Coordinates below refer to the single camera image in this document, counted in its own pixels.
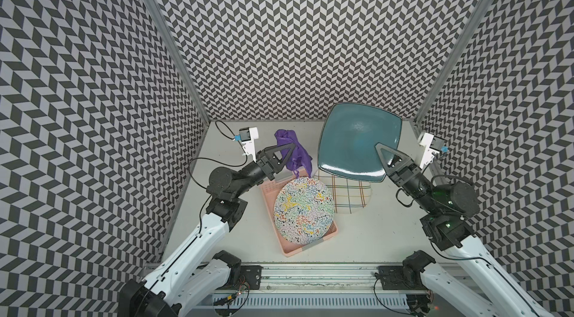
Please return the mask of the pink perforated plastic tray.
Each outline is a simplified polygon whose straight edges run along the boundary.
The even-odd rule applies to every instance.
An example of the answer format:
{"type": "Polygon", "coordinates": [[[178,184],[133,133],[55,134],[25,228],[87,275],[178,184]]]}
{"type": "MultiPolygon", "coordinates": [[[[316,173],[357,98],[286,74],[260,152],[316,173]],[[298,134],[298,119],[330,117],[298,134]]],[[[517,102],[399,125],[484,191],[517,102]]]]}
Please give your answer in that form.
{"type": "Polygon", "coordinates": [[[259,188],[285,257],[300,254],[338,233],[330,189],[307,176],[306,171],[278,176],[259,188]]]}

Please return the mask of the aluminium corner post right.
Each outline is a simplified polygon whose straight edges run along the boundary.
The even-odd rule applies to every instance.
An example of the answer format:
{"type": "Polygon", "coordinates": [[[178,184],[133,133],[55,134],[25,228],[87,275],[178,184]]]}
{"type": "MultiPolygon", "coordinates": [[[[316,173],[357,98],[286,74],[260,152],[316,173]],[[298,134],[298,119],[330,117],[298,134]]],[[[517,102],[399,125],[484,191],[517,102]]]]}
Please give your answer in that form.
{"type": "Polygon", "coordinates": [[[493,0],[478,0],[477,5],[475,6],[473,12],[471,13],[468,19],[468,22],[463,27],[463,30],[460,33],[459,38],[454,44],[453,49],[451,50],[448,58],[445,61],[445,64],[442,66],[442,69],[440,70],[437,78],[435,79],[433,86],[431,87],[427,96],[423,100],[420,109],[415,115],[413,124],[418,128],[422,128],[425,117],[431,110],[434,102],[439,96],[440,91],[442,91],[444,85],[447,82],[447,79],[454,71],[457,62],[460,60],[466,47],[472,40],[472,37],[475,34],[476,30],[478,29],[479,25],[481,24],[482,19],[484,19],[484,17],[487,15],[487,12],[492,3],[493,0]]]}

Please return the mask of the aluminium corner post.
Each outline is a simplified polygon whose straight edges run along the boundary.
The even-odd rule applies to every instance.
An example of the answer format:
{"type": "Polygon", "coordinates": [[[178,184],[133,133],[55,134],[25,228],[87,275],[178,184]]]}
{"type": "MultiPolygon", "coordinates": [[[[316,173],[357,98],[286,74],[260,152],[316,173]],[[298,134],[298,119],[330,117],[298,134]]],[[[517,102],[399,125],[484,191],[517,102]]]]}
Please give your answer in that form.
{"type": "Polygon", "coordinates": [[[200,115],[201,119],[204,123],[210,124],[211,120],[209,115],[206,112],[206,109],[203,106],[201,101],[200,95],[198,94],[191,74],[186,67],[186,64],[180,54],[178,47],[176,46],[176,41],[174,40],[170,29],[167,26],[167,22],[163,15],[161,14],[161,10],[157,4],[156,0],[142,0],[145,4],[148,14],[150,15],[151,20],[156,26],[158,33],[160,34],[163,43],[169,53],[170,57],[173,59],[174,65],[177,68],[180,78],[182,79],[183,84],[185,85],[188,94],[192,103],[194,103],[198,114],[200,115]]]}
{"type": "Polygon", "coordinates": [[[487,15],[487,12],[492,3],[493,0],[478,0],[477,5],[475,6],[473,12],[471,13],[468,19],[468,22],[463,27],[463,30],[460,33],[459,38],[454,44],[453,49],[451,50],[448,58],[445,61],[445,64],[442,66],[442,69],[440,70],[437,78],[435,79],[433,86],[431,87],[427,96],[423,100],[420,109],[415,115],[413,124],[418,128],[422,128],[425,117],[431,110],[434,102],[439,96],[440,91],[442,91],[444,85],[447,82],[447,79],[454,71],[457,62],[460,60],[466,47],[472,40],[472,37],[475,34],[476,30],[478,29],[479,25],[481,24],[482,19],[484,19],[484,17],[487,15]]]}

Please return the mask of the purple microfibre cloth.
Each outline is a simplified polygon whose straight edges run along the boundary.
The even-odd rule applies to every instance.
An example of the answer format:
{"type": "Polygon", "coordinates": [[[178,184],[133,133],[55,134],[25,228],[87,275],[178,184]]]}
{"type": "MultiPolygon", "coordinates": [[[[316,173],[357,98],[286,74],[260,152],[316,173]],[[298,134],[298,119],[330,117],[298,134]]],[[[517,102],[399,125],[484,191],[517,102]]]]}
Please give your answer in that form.
{"type": "Polygon", "coordinates": [[[299,142],[296,132],[294,130],[279,129],[275,132],[274,137],[278,146],[294,145],[291,156],[286,160],[286,168],[295,176],[299,176],[299,169],[303,167],[307,176],[312,176],[312,157],[299,142]]]}

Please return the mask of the aluminium corner post left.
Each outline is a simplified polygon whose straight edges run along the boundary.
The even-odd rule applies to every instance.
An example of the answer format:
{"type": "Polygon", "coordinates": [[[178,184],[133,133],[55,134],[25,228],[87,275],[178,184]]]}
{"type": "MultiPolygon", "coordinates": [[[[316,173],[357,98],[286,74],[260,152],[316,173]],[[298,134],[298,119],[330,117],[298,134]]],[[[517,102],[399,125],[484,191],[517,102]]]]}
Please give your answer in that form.
{"type": "Polygon", "coordinates": [[[183,84],[185,85],[188,94],[192,103],[194,103],[198,114],[200,115],[201,119],[204,123],[210,124],[211,120],[209,115],[206,112],[206,109],[203,106],[201,101],[200,95],[198,94],[191,74],[186,67],[186,64],[180,54],[178,47],[176,46],[176,41],[174,40],[170,29],[167,26],[167,22],[163,15],[161,14],[161,10],[157,4],[156,0],[142,0],[145,4],[148,14],[150,15],[151,20],[156,26],[158,33],[160,34],[163,43],[169,53],[170,57],[173,59],[174,65],[177,68],[180,78],[182,79],[183,84]]]}

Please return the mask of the multicolour squiggle round plate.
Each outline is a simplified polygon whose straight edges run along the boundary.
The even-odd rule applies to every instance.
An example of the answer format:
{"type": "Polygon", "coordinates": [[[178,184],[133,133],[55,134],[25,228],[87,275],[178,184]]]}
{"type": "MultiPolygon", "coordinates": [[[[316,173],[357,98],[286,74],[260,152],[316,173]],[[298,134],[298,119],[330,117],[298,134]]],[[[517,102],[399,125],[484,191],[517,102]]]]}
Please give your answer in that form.
{"type": "Polygon", "coordinates": [[[327,234],[334,221],[331,191],[318,179],[302,176],[288,182],[274,203],[278,233],[296,245],[309,245],[327,234]]]}

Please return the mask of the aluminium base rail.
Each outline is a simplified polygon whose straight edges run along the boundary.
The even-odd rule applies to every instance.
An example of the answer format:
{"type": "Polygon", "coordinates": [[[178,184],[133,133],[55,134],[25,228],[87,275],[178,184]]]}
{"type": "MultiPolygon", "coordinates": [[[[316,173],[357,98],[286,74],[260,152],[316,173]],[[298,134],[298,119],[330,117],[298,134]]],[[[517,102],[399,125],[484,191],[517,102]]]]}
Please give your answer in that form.
{"type": "Polygon", "coordinates": [[[436,296],[400,277],[401,266],[372,263],[246,263],[238,285],[213,291],[190,315],[247,316],[254,310],[379,310],[440,316],[436,296]]]}

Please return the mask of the white plate coloured stripes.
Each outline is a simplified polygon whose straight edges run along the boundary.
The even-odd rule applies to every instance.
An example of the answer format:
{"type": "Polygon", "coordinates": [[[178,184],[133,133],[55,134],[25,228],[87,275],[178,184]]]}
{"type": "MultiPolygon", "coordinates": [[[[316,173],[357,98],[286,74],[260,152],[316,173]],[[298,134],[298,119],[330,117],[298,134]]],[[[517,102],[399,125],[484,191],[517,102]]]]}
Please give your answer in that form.
{"type": "Polygon", "coordinates": [[[362,212],[372,197],[370,182],[356,181],[318,170],[313,177],[323,182],[333,195],[336,214],[362,212]]]}

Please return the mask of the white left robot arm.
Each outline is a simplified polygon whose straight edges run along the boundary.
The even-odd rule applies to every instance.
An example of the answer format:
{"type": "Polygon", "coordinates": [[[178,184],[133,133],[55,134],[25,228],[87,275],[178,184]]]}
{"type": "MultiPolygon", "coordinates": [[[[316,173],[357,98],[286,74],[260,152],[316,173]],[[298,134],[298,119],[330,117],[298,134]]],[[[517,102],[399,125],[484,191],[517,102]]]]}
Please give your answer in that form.
{"type": "Polygon", "coordinates": [[[236,171],[218,167],[209,176],[206,212],[188,238],[142,281],[130,280],[118,297],[119,316],[185,316],[206,296],[223,286],[238,285],[242,261],[226,252],[208,253],[241,220],[248,203],[241,195],[273,180],[296,146],[267,147],[255,161],[236,171]]]}

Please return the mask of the teal square plate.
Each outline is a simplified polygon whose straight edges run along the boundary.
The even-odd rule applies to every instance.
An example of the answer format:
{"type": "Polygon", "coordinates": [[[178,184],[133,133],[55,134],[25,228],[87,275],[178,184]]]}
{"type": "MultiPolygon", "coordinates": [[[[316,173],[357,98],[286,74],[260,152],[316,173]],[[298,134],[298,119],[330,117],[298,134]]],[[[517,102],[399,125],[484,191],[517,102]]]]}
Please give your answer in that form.
{"type": "Polygon", "coordinates": [[[402,119],[386,110],[357,103],[330,109],[318,145],[318,169],[334,176],[365,182],[386,177],[375,149],[379,143],[399,147],[402,119]]]}

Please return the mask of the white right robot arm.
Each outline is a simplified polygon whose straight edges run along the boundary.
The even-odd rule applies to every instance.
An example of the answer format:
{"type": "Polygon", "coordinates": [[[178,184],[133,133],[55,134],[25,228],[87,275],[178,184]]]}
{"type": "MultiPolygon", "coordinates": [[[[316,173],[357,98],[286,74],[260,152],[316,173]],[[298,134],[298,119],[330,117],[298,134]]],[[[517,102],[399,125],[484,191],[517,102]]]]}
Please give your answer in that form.
{"type": "Polygon", "coordinates": [[[376,144],[375,150],[388,178],[425,211],[420,221],[435,252],[457,263],[484,294],[456,281],[423,251],[403,261],[408,277],[441,294],[466,316],[549,316],[502,268],[468,224],[479,211],[478,194],[470,179],[447,176],[447,184],[437,185],[407,154],[382,143],[376,144]]]}

